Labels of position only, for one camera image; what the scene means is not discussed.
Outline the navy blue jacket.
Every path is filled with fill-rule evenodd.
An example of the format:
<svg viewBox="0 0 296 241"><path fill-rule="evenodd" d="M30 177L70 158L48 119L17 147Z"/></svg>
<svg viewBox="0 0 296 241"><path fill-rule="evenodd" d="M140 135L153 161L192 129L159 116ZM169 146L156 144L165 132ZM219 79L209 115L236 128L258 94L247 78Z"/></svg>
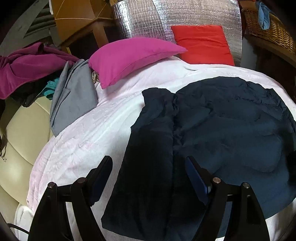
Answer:
<svg viewBox="0 0 296 241"><path fill-rule="evenodd" d="M104 229L138 240L191 240L206 206L187 175L189 156L228 184L248 182L267 218L295 199L295 120L273 89L216 77L142 95Z"/></svg>

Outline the red pillow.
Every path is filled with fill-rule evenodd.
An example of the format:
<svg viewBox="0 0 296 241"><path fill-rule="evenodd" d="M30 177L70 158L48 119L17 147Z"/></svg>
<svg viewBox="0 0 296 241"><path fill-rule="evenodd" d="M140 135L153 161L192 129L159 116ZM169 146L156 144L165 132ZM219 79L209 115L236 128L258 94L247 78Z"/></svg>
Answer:
<svg viewBox="0 0 296 241"><path fill-rule="evenodd" d="M177 45L187 49L180 58L189 64L224 64L234 60L219 25L171 26Z"/></svg>

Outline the pale pink bed quilt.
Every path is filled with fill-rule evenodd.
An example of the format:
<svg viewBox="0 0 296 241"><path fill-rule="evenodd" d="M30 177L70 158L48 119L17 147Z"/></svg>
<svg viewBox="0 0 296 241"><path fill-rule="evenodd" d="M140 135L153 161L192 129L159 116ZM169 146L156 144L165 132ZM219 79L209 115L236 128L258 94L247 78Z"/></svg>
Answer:
<svg viewBox="0 0 296 241"><path fill-rule="evenodd" d="M49 182L73 183L109 155L113 159L113 170L102 198L92 208L96 220L100 221L117 179L130 128L144 106L142 91L158 87L174 93L189 83L218 76L239 77L274 89L290 112L295 113L295 103L287 92L265 74L222 64L192 65L177 57L139 69L107 89L95 84L97 107L51 138L37 157L30 175L28 204L16 209L15 225L26 230L30 228L35 209Z"/></svg>

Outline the silver foil insulation mat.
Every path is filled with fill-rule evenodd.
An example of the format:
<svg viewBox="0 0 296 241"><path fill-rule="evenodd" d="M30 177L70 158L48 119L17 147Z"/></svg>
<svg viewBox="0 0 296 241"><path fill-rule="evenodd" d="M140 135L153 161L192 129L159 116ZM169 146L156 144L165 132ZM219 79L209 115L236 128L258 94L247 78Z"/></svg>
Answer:
<svg viewBox="0 0 296 241"><path fill-rule="evenodd" d="M124 38L151 37L174 42L172 26L220 25L234 63L240 65L242 25L237 1L118 1L112 10Z"/></svg>

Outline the light blue cloth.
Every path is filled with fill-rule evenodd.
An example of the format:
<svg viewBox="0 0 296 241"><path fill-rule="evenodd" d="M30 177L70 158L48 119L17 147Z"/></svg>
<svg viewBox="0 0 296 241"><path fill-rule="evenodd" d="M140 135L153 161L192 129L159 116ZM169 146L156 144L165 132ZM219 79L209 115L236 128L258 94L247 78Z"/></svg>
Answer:
<svg viewBox="0 0 296 241"><path fill-rule="evenodd" d="M262 30L268 30L270 27L270 9L261 1L256 1L255 5L258 10L258 23Z"/></svg>

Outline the magenta pillow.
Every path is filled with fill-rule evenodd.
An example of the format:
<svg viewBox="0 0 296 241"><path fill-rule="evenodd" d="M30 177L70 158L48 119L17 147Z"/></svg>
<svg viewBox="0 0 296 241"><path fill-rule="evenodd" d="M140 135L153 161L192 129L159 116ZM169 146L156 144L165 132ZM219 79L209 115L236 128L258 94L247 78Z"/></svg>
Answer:
<svg viewBox="0 0 296 241"><path fill-rule="evenodd" d="M89 58L89 67L98 74L101 88L106 89L135 70L186 51L157 38L129 38L99 48Z"/></svg>

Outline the grey folded garment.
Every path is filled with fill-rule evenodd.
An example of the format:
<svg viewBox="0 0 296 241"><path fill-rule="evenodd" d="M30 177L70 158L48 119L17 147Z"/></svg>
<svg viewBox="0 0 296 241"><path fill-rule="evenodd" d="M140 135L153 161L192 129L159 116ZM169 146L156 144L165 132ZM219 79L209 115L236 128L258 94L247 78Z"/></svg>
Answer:
<svg viewBox="0 0 296 241"><path fill-rule="evenodd" d="M87 60L80 59L73 66L67 62L55 89L50 127L56 137L75 120L96 108L97 94Z"/></svg>

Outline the wooden table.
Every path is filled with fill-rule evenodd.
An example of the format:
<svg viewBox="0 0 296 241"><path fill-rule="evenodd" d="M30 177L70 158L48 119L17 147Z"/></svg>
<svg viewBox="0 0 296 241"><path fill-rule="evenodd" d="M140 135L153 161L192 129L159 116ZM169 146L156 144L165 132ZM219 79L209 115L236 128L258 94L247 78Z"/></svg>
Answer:
<svg viewBox="0 0 296 241"><path fill-rule="evenodd" d="M63 51L88 33L93 33L98 47L109 43L104 28L114 26L110 1L55 0L50 3Z"/></svg>

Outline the wicker basket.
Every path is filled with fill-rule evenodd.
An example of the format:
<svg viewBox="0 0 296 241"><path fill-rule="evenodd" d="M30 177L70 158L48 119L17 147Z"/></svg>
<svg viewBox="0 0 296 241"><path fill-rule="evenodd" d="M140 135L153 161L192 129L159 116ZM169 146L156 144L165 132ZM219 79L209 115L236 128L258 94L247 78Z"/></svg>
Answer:
<svg viewBox="0 0 296 241"><path fill-rule="evenodd" d="M242 9L245 17L247 33L260 39L269 41L287 51L295 54L295 41L289 32L284 28L283 23L273 14L269 15L270 25L263 30L258 22L258 11L255 9Z"/></svg>

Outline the teal garment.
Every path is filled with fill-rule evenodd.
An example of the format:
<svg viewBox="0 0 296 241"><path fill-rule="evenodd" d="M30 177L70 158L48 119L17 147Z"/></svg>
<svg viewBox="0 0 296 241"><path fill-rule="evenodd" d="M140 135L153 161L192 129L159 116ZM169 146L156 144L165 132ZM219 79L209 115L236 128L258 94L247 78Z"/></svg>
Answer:
<svg viewBox="0 0 296 241"><path fill-rule="evenodd" d="M38 97L46 97L49 100L53 99L54 92L56 90L56 87L58 85L59 78L55 78L54 80L50 80L47 82L46 86L43 88L43 90L40 92Z"/></svg>

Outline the purple fleece garment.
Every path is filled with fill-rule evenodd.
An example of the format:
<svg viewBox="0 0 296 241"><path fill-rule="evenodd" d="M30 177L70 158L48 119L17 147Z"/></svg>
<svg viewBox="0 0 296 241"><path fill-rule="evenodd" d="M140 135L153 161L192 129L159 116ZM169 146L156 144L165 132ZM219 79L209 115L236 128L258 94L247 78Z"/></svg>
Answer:
<svg viewBox="0 0 296 241"><path fill-rule="evenodd" d="M67 62L73 65L78 60L41 42L1 56L1 99L9 97L21 85L62 70Z"/></svg>

